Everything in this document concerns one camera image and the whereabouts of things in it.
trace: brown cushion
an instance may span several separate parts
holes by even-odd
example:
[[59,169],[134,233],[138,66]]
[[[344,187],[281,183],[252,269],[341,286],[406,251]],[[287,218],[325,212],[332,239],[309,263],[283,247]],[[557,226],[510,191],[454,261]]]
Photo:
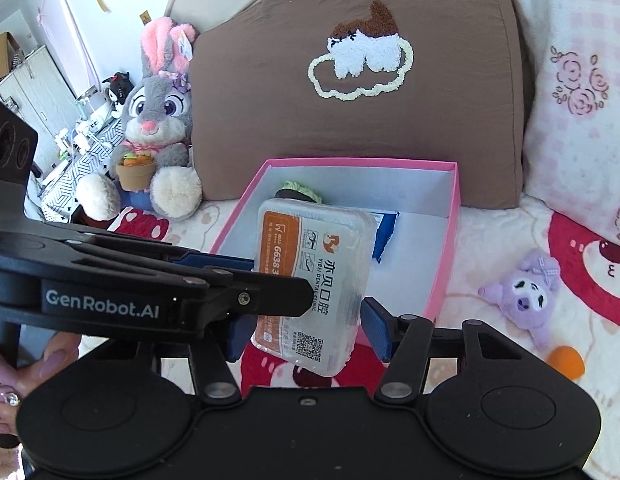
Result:
[[[360,48],[396,69],[395,29],[414,53],[400,86],[388,85],[399,70],[338,79],[333,60],[319,62],[331,37],[340,66],[356,65]],[[357,30],[372,39],[353,40]],[[320,96],[309,77],[315,59],[323,95],[397,89]],[[196,43],[192,142],[205,197],[239,197],[269,158],[381,156],[456,161],[464,205],[516,206],[521,67],[511,0],[261,0]]]

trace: pink curtain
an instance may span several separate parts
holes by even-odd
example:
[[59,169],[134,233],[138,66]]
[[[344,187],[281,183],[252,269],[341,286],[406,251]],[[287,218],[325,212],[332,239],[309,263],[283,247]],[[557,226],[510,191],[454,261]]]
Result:
[[99,77],[76,26],[68,0],[43,0],[37,21],[66,73],[74,96],[79,97],[91,86],[99,89]]

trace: geometric patterned tablecloth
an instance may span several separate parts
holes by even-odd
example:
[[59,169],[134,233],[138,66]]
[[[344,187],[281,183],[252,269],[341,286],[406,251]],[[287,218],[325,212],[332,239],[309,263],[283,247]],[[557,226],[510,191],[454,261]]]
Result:
[[41,199],[41,209],[48,222],[70,222],[70,218],[79,203],[74,198],[76,184],[79,179],[90,173],[106,173],[108,161],[115,146],[123,140],[123,127],[117,120],[106,126],[96,136],[90,150],[75,160],[61,177],[48,186]]

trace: hand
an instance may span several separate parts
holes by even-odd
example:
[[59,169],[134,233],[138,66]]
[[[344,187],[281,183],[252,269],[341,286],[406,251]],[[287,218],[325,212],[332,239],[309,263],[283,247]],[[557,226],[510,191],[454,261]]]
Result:
[[0,355],[0,433],[16,434],[14,421],[18,406],[11,406],[6,397],[11,393],[23,400],[54,374],[71,365],[79,357],[81,336],[60,332],[48,343],[43,359],[15,370]]

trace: white embroidered outline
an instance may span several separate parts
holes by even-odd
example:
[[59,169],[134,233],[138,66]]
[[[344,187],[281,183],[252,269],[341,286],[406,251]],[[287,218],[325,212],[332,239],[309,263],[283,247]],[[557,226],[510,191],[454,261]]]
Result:
[[397,43],[401,50],[404,51],[405,60],[404,64],[399,67],[397,71],[396,79],[392,80],[389,83],[381,84],[377,83],[372,88],[357,88],[355,91],[344,94],[343,92],[339,92],[338,90],[330,90],[325,91],[321,88],[321,83],[314,76],[314,69],[319,66],[319,64],[325,61],[334,60],[333,54],[323,54],[322,56],[314,58],[310,65],[308,66],[308,79],[314,85],[314,90],[319,94],[320,97],[325,99],[329,99],[330,97],[336,97],[341,101],[354,101],[357,97],[366,96],[366,97],[374,97],[383,92],[392,92],[394,90],[398,90],[399,87],[404,84],[405,75],[412,68],[412,64],[414,62],[414,51],[412,50],[412,45],[408,43],[408,41],[404,40],[404,38],[399,38]]

